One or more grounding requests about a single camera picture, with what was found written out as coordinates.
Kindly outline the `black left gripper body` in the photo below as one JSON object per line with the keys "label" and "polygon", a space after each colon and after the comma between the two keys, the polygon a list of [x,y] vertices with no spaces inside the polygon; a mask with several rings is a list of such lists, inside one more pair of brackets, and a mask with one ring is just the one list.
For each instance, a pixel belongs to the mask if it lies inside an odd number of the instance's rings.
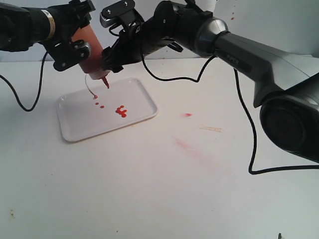
{"label": "black left gripper body", "polygon": [[46,50],[51,50],[57,45],[72,45],[71,38],[75,32],[90,24],[90,12],[95,7],[90,0],[72,0],[68,4],[55,5],[41,11],[47,16],[50,31],[47,38],[40,44]]}

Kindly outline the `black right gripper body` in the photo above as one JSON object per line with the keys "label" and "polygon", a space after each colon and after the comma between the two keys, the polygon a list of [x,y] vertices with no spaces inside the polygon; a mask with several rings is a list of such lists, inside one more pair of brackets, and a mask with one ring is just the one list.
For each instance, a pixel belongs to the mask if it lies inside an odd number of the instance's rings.
{"label": "black right gripper body", "polygon": [[123,26],[119,38],[112,45],[117,53],[119,62],[124,66],[138,63],[141,55],[148,56],[155,51],[155,25],[153,23]]}

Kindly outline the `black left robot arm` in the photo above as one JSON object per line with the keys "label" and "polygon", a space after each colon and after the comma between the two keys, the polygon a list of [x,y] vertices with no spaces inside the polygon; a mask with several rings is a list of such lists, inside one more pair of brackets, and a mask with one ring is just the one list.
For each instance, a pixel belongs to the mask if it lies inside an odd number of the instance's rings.
{"label": "black left robot arm", "polygon": [[54,69],[62,72],[88,59],[92,53],[88,41],[73,40],[77,30],[89,25],[90,0],[72,0],[47,8],[17,7],[0,4],[0,49],[5,52],[27,51],[41,44],[54,60]]}

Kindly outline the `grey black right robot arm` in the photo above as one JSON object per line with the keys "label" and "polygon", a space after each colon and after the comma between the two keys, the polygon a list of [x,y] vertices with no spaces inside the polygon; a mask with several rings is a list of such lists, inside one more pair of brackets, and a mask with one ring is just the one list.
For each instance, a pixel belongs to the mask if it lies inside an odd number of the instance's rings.
{"label": "grey black right robot arm", "polygon": [[122,26],[113,46],[102,52],[101,65],[114,73],[153,52],[184,48],[202,58],[219,58],[255,83],[253,105],[267,137],[280,149],[319,160],[319,61],[291,54],[229,32],[226,23],[193,0],[161,1],[143,20],[135,2],[105,7],[100,23]]}

